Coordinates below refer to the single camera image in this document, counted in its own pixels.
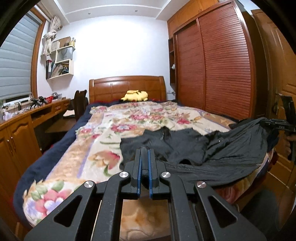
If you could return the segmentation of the person's right hand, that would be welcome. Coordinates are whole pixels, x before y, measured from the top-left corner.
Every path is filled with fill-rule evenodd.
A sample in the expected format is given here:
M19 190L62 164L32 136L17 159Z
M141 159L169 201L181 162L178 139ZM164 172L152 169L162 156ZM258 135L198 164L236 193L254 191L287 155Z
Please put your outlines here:
M285 155L288 157L290 154L291 154L291 149L290 149L290 147L291 147L291 144L290 144L290 142L292 141L291 140L291 137L292 136L284 136L284 143L285 143Z

